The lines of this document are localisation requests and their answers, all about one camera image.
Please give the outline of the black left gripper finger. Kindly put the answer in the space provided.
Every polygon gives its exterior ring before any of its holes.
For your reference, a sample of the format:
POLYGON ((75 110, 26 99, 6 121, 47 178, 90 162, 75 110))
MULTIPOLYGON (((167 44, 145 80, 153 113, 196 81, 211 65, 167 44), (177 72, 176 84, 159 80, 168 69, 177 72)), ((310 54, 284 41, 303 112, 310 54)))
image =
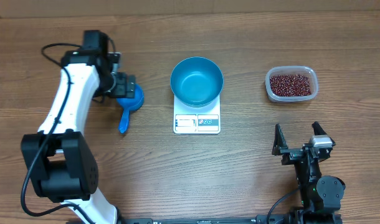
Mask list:
POLYGON ((116 84, 112 90, 112 98, 125 98, 126 97, 126 79, 127 75, 123 72, 118 72, 115 75, 116 84))
POLYGON ((134 75, 128 75, 126 79, 126 97, 135 97, 136 78, 134 75))

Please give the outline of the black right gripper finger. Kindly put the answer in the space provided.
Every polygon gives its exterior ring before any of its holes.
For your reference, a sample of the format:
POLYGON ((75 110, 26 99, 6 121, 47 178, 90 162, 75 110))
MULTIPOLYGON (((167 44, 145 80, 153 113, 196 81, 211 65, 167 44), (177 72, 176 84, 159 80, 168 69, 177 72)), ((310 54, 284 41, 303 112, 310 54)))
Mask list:
POLYGON ((312 125, 314 135, 319 136, 319 135, 326 135, 326 132, 323 130, 323 128, 320 126, 319 122, 315 121, 312 125))
POLYGON ((286 153, 287 150, 287 142, 284 138, 280 125, 277 123, 275 125, 275 139, 273 142, 272 155, 281 156, 283 153, 286 153))

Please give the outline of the blue plastic measuring scoop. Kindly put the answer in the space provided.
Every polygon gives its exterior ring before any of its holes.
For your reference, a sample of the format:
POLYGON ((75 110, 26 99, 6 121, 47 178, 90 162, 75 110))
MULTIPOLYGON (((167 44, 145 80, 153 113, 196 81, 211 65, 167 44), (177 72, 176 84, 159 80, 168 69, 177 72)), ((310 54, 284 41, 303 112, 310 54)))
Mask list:
POLYGON ((143 106, 144 103, 144 93, 142 88, 135 84, 134 98, 117 98, 118 104, 123 108, 123 114, 121 116, 120 123, 118 125, 118 130, 121 134, 125 134, 130 123, 130 113, 132 111, 137 111, 143 106))

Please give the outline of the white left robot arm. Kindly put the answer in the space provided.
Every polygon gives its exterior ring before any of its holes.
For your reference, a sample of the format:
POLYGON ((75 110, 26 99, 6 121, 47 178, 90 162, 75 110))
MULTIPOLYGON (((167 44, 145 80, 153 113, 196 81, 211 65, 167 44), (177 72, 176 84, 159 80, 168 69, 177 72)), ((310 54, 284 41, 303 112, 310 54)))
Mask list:
POLYGON ((60 84, 51 109, 35 134, 26 134, 21 152, 27 174, 21 207, 32 217, 71 209, 83 223, 123 223, 119 209, 98 188, 98 165, 85 137, 95 97, 115 98, 123 108, 118 130, 125 133, 130 112, 144 101, 133 76, 119 72, 119 53, 68 51, 58 63, 60 84))

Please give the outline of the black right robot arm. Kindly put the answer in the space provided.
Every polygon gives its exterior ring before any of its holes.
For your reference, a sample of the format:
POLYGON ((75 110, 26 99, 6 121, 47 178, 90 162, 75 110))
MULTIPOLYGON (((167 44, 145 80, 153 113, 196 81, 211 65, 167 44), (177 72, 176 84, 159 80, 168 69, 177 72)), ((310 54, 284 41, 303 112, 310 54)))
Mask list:
POLYGON ((290 149, 279 124, 275 125, 275 139, 272 155, 282 156, 283 165, 293 165, 298 187, 280 198, 269 210, 267 223, 330 223, 340 224, 342 218, 335 212, 341 208, 341 199, 346 189, 345 183, 330 175, 323 175, 320 162, 330 158, 336 146, 335 141, 315 121, 314 135, 300 148, 290 149), (275 207, 286 198, 299 192, 302 206, 291 209, 284 215, 272 217, 275 207))

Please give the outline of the teal metal bowl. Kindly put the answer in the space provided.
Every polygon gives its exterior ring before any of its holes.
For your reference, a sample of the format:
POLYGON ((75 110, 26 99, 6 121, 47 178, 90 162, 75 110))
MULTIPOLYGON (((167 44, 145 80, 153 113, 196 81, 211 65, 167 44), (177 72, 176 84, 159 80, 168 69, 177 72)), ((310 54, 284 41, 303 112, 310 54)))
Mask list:
POLYGON ((203 107, 219 97, 224 76, 219 66, 205 57, 189 57, 171 72, 171 90, 179 101, 191 107, 203 107))

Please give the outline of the white digital kitchen scale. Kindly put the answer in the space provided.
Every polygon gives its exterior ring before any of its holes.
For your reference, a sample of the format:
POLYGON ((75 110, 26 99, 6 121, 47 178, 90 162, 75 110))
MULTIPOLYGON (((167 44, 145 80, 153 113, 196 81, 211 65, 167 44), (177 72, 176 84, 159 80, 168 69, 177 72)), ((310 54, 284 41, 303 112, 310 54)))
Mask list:
POLYGON ((221 102, 218 96, 210 104, 194 108, 174 97, 173 132, 175 134, 219 134, 221 102))

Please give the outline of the red beans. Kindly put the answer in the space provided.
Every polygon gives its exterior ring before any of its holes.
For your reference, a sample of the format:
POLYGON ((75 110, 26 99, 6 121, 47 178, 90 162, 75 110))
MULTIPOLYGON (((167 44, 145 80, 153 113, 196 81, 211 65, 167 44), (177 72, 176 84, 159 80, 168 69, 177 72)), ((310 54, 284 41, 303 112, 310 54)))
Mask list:
POLYGON ((272 92, 277 96, 308 96, 311 95, 309 78, 296 75, 277 75, 269 79, 272 92))

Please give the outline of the clear plastic container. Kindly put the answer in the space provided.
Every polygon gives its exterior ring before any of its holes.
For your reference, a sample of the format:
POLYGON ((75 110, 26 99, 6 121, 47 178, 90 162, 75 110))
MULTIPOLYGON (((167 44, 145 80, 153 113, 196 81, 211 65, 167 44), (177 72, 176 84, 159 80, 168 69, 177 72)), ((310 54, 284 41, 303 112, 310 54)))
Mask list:
POLYGON ((314 99, 319 90, 317 75, 306 66, 273 67, 265 77, 270 101, 294 103, 314 99))

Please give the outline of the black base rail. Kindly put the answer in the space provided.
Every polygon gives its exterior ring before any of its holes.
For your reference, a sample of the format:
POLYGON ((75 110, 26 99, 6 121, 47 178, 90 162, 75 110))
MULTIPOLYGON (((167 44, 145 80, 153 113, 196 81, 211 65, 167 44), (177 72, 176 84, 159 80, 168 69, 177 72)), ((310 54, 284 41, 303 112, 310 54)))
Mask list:
POLYGON ((290 215, 271 215, 267 220, 266 215, 257 215, 256 217, 242 218, 201 218, 201 219, 165 219, 153 220, 151 218, 124 218, 124 224, 285 224, 285 223, 321 223, 321 224, 343 224, 340 215, 335 216, 318 216, 306 215, 301 220, 290 215))

